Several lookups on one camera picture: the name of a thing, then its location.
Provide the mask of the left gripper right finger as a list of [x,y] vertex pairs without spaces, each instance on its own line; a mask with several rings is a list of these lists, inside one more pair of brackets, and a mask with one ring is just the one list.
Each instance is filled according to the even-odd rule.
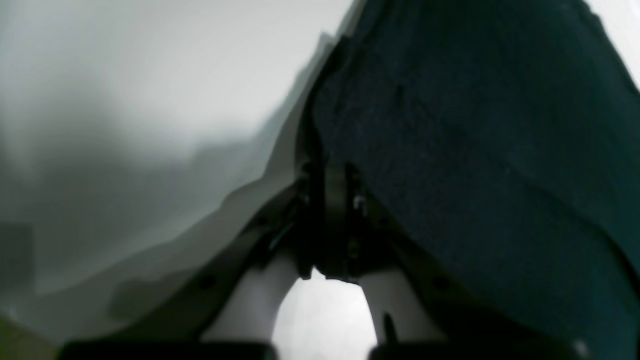
[[494,310],[407,237],[352,164],[336,169],[337,276],[365,294],[378,344],[371,360],[583,360]]

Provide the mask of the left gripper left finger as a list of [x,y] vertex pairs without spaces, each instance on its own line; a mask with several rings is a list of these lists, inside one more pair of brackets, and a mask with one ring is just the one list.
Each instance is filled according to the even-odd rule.
[[302,167],[240,234],[134,323],[71,342],[60,360],[276,360],[281,303],[313,270],[337,277],[337,170]]

